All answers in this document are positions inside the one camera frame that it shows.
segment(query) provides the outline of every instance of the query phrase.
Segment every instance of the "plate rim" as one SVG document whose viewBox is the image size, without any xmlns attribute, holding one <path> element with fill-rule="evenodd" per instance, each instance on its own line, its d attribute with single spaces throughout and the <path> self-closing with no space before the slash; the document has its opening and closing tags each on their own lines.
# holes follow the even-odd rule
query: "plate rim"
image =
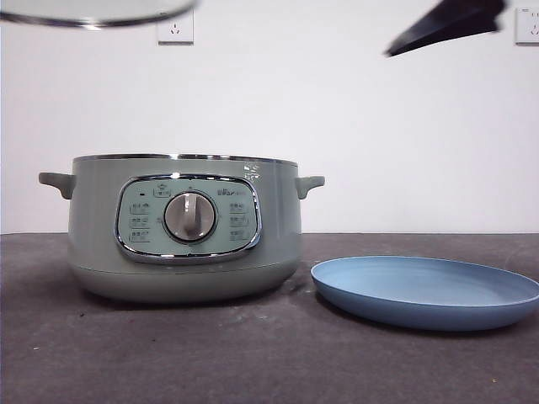
<svg viewBox="0 0 539 404">
<path fill-rule="evenodd" d="M 536 295 L 534 297 L 531 297 L 531 298 L 528 298 L 528 299 L 516 300 L 516 301 L 511 302 L 511 303 L 504 303 L 504 304 L 499 304 L 499 305 L 442 305 L 442 304 L 436 304 L 436 303 L 423 303 L 423 302 L 419 302 L 419 301 L 387 299 L 387 298 L 384 298 L 384 297 L 378 297 L 378 296 L 373 296 L 373 295 L 364 295 L 364 294 L 361 294 L 361 293 L 350 292 L 349 290 L 340 289 L 340 288 L 337 288 L 337 287 L 332 286 L 330 284 L 327 284 L 326 282 L 323 282 L 314 273 L 315 269 L 317 267 L 322 266 L 323 264 L 326 264 L 326 263 L 331 263 L 331 262 L 335 262 L 335 261 L 343 261 L 343 260 L 351 260 L 351 259 L 373 259 L 373 258 L 401 258 L 401 259 L 411 259 L 411 258 L 413 258 L 413 259 L 419 259 L 419 260 L 425 260 L 425 261 L 459 263 L 459 264 L 473 265 L 473 266 L 476 266 L 476 267 L 484 267 L 484 268 L 487 268 L 487 269 L 493 269 L 495 271 L 507 273 L 507 274 L 509 274 L 511 276 L 521 277 L 526 282 L 532 282 L 537 287 L 537 293 L 536 293 Z M 404 255 L 365 255 L 365 256 L 354 256 L 354 257 L 341 257 L 341 258 L 332 258 L 332 259 L 329 259 L 329 260 L 326 260 L 326 261 L 322 261 L 321 263 L 317 263 L 311 268 L 310 272 L 311 272 L 311 277 L 312 277 L 313 281 L 315 281 L 315 284 L 317 282 L 319 282 L 320 284 L 323 284 L 325 287 L 336 290 L 339 293 L 345 293 L 347 295 L 352 295 L 352 296 L 365 297 L 365 298 L 368 298 L 368 299 L 383 300 L 383 301 L 387 301 L 387 302 L 390 302 L 390 303 L 402 303 L 402 304 L 406 304 L 406 305 L 429 306 L 429 307 L 439 307 L 439 308 L 454 308 L 454 309 L 458 309 L 458 308 L 486 309 L 486 308 L 493 308 L 493 307 L 520 306 L 520 305 L 523 305 L 523 304 L 532 303 L 535 300 L 539 300 L 539 282 L 535 281 L 534 279 L 528 278 L 527 276 L 522 275 L 522 274 L 518 274 L 516 272 L 509 271 L 507 269 L 496 268 L 496 267 L 492 267 L 490 265 L 483 265 L 483 264 L 480 264 L 480 263 L 469 263 L 469 262 L 465 262 L 465 261 L 457 261 L 457 260 L 445 259 L 445 258 L 416 257 L 416 256 L 404 256 Z"/>
</svg>

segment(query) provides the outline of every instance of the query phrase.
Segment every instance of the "control panel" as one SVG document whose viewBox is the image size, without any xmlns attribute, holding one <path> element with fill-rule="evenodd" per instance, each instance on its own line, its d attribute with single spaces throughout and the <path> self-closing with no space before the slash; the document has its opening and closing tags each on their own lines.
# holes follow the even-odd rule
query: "control panel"
<svg viewBox="0 0 539 404">
<path fill-rule="evenodd" d="M 140 262 L 233 257 L 259 240 L 259 201 L 242 178 L 167 174 L 133 178 L 122 190 L 116 238 Z"/>
</svg>

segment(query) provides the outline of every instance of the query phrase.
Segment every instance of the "cooker handle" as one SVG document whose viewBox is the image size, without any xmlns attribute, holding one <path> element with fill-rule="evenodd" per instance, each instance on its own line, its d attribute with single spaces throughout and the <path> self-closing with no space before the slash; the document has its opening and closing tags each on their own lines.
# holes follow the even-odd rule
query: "cooker handle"
<svg viewBox="0 0 539 404">
<path fill-rule="evenodd" d="M 324 177 L 304 177 L 296 178 L 297 197 L 299 199 L 305 199 L 308 192 L 316 187 L 321 187 L 326 183 Z"/>
<path fill-rule="evenodd" d="M 75 176 L 59 173 L 40 173 L 40 183 L 58 188 L 64 199 L 71 199 L 75 189 Z"/>
</svg>

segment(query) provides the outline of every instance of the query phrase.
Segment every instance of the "cooker rim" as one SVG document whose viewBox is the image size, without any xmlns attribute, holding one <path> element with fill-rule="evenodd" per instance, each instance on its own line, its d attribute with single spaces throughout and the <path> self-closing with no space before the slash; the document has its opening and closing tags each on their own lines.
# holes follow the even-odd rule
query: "cooker rim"
<svg viewBox="0 0 539 404">
<path fill-rule="evenodd" d="M 86 162 L 92 160 L 128 160 L 128 159 L 168 159 L 168 160 L 217 160 L 217 161 L 237 161 L 237 162 L 270 162 L 285 164 L 297 167 L 297 162 L 280 160 L 266 157 L 228 156 L 218 154 L 96 154 L 89 156 L 79 156 L 73 158 L 73 162 Z"/>
</svg>

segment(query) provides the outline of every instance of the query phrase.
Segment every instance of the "glass lid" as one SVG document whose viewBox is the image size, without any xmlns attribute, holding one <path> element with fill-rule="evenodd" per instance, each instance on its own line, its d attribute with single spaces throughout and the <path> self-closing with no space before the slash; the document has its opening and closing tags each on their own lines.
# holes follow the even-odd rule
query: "glass lid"
<svg viewBox="0 0 539 404">
<path fill-rule="evenodd" d="M 151 23 L 189 12 L 197 0 L 0 0 L 0 19 L 99 29 Z"/>
</svg>

